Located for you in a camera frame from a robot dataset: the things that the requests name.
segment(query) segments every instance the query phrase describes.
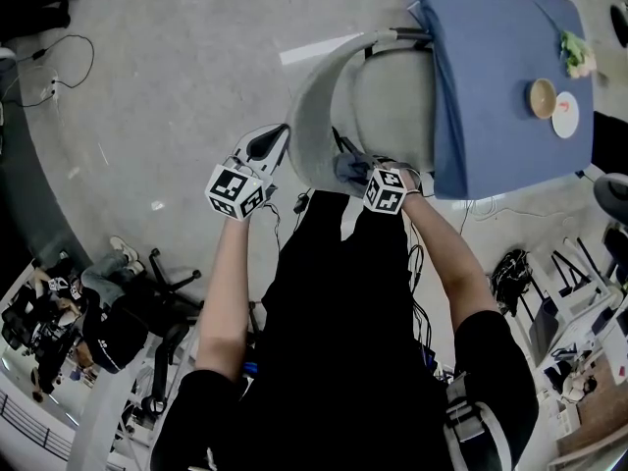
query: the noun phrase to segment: bowl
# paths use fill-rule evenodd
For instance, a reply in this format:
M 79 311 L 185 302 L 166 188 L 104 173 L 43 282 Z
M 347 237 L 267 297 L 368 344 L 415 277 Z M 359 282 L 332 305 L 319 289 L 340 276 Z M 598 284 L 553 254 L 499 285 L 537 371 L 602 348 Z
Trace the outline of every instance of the bowl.
M 530 84 L 528 104 L 532 113 L 539 119 L 549 119 L 556 109 L 556 89 L 546 78 L 539 78 Z

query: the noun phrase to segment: power outlet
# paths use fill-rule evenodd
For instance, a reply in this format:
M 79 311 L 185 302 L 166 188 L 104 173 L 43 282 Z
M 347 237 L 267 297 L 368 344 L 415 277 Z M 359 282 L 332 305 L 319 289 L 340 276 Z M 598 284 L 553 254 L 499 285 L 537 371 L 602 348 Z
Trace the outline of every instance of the power outlet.
M 50 83 L 50 93 L 52 94 L 52 100 L 56 103 L 59 101 L 59 77 L 54 76 Z

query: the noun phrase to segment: plate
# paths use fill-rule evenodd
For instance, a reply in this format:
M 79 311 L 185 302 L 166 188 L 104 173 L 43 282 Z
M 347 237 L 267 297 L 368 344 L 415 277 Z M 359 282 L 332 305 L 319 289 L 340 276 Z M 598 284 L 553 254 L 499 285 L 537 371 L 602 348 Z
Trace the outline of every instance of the plate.
M 561 138 L 568 138 L 578 129 L 580 109 L 571 92 L 561 92 L 556 98 L 556 109 L 551 116 L 553 130 Z

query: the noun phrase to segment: gray chair backrest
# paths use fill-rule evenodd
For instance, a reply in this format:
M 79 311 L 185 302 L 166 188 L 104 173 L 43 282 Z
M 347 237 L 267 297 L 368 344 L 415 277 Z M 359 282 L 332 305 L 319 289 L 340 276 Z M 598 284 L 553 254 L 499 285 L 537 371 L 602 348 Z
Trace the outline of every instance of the gray chair backrest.
M 340 152 L 332 135 L 332 98 L 340 72 L 358 52 L 375 44 L 397 40 L 391 29 L 364 33 L 330 53 L 296 92 L 288 112 L 288 155 L 295 172 L 308 186 L 355 195 L 334 173 L 334 157 Z

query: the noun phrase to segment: blue tablecloth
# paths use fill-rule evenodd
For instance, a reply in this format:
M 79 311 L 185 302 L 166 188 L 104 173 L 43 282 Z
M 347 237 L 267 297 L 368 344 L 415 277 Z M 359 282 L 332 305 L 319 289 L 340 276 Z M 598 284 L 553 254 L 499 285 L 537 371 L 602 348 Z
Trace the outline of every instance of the blue tablecloth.
M 419 1 L 413 14 L 434 37 L 437 197 L 484 198 L 589 165 L 592 82 L 569 78 L 559 56 L 557 28 L 584 37 L 571 2 Z M 578 101 L 580 123 L 568 139 L 528 108 L 526 87 L 540 78 Z

